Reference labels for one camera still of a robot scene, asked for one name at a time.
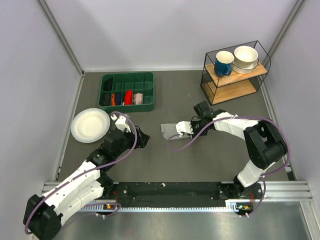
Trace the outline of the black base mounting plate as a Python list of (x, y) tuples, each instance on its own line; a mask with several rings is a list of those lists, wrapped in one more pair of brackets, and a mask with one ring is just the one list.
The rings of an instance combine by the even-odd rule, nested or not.
[(260, 200), (259, 183), (247, 189), (233, 182), (119, 182), (113, 184), (122, 207), (207, 207), (209, 201)]

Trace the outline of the red rolled garment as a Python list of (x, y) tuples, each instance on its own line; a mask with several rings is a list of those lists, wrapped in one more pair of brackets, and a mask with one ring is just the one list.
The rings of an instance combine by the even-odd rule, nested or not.
[(133, 104), (133, 91), (132, 90), (128, 90), (125, 92), (124, 104), (125, 105), (132, 105)]

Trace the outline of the white bowl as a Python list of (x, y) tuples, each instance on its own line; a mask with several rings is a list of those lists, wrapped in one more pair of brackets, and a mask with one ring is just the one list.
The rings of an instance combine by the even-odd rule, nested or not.
[(239, 46), (234, 52), (232, 69), (240, 74), (251, 73), (259, 64), (258, 52), (250, 46)]

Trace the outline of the blue mug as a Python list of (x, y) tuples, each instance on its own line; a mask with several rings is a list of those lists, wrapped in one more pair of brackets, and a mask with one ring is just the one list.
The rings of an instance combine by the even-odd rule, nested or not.
[(232, 73), (234, 55), (229, 51), (219, 51), (215, 56), (214, 72), (218, 77), (229, 76)]

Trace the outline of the aluminium frame rail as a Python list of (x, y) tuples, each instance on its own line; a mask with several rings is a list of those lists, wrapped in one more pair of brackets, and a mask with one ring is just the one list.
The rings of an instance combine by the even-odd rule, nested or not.
[[(93, 193), (95, 189), (99, 189), (102, 191), (102, 195), (97, 199), (98, 202), (117, 201), (116, 193), (112, 192), (115, 183), (118, 182), (109, 180), (105, 183), (99, 183), (97, 181), (94, 181), (92, 183), (89, 183), (87, 185), (87, 188), (91, 193)], [(271, 200), (274, 202), (299, 202), (312, 199), (312, 194), (309, 186), (306, 182), (303, 181), (260, 181), (257, 183), (261, 185), (262, 197), (259, 200), (262, 201)]]

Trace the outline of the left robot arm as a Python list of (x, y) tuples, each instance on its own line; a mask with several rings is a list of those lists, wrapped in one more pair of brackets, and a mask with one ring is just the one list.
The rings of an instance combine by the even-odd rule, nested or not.
[(150, 136), (139, 127), (132, 131), (110, 130), (99, 148), (80, 167), (55, 188), (27, 201), (23, 224), (25, 233), (39, 240), (52, 240), (65, 223), (80, 209), (114, 191), (107, 171), (134, 149), (144, 148)]

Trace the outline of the white underwear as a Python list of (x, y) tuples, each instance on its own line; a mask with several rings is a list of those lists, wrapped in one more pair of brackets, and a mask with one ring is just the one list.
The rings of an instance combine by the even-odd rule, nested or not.
[(179, 138), (175, 123), (164, 123), (160, 125), (161, 134), (166, 140)]

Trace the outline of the green compartment organizer box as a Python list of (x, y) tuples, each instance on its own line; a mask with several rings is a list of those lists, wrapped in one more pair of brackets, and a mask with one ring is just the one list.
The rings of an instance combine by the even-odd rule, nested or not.
[[(103, 88), (105, 81), (110, 78), (113, 78), (112, 90), (104, 91)], [(131, 105), (125, 105), (124, 103), (124, 96), (128, 90), (133, 91)], [(113, 93), (121, 93), (121, 105), (111, 105), (111, 97)], [(143, 94), (143, 104), (133, 103), (134, 94), (137, 93)], [(152, 72), (105, 74), (101, 79), (98, 105), (107, 113), (111, 113), (113, 111), (120, 111), (122, 113), (150, 112), (154, 110), (156, 99), (155, 93), (155, 79)]]

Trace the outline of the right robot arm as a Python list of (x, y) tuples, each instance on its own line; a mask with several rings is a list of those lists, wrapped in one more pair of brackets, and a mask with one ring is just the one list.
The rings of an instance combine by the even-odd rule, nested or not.
[(266, 118), (239, 118), (224, 110), (212, 110), (203, 101), (193, 107), (198, 120), (191, 121), (193, 137), (208, 130), (229, 133), (245, 141), (249, 161), (233, 179), (233, 194), (245, 198), (261, 175), (288, 153), (288, 146), (273, 122)]

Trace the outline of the orange and blue rolled garment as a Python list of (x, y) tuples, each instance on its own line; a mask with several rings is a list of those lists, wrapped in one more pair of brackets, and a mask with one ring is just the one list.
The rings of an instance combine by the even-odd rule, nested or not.
[(122, 104), (122, 93), (112, 93), (111, 94), (111, 105), (120, 106)]

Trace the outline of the white paper plate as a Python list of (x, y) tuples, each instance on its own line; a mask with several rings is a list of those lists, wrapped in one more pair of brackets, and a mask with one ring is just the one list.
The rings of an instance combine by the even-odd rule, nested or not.
[(110, 117), (104, 110), (88, 108), (74, 117), (70, 131), (75, 140), (89, 144), (103, 138), (110, 125)]

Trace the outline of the pink rolled garment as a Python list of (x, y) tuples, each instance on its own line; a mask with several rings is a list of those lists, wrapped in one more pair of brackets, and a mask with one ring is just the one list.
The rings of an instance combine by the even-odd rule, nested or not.
[(144, 96), (142, 93), (135, 93), (133, 95), (133, 103), (135, 105), (141, 105), (141, 104), (143, 104), (143, 98), (144, 98)]

